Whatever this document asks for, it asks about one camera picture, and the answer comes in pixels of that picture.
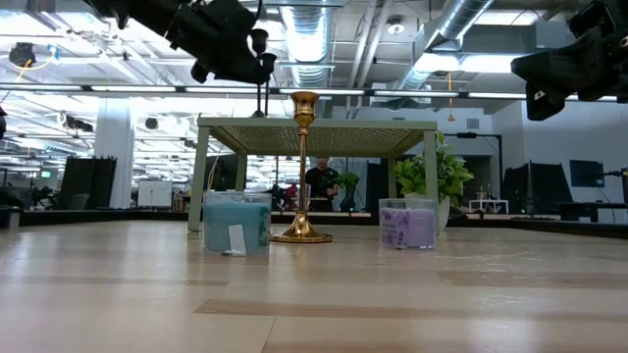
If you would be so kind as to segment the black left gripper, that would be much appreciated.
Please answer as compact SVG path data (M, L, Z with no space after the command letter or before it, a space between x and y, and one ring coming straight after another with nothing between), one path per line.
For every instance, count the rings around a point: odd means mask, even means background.
M181 5L166 39L195 58L190 75L204 82L216 79L265 83L275 68L268 57L268 32L257 28L257 16L236 0Z

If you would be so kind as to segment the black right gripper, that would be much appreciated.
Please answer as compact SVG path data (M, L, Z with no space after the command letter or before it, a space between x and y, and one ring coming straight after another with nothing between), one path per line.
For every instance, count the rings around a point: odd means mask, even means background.
M594 27L574 43L514 59L511 71L526 81L530 121L560 113L570 99L627 102L627 31L605 35Z

